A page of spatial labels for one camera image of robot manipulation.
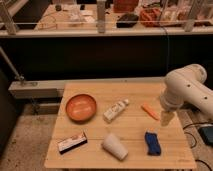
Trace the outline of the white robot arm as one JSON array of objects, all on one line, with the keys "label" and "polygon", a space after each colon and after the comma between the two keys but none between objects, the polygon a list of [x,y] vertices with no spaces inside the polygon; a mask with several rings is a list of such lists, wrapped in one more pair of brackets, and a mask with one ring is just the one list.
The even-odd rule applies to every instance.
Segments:
[{"label": "white robot arm", "polygon": [[190,64],[170,71],[164,79],[165,90],[159,96],[162,106],[161,125],[167,126],[185,102],[197,107],[213,119],[213,90],[204,85],[207,79],[205,68]]}]

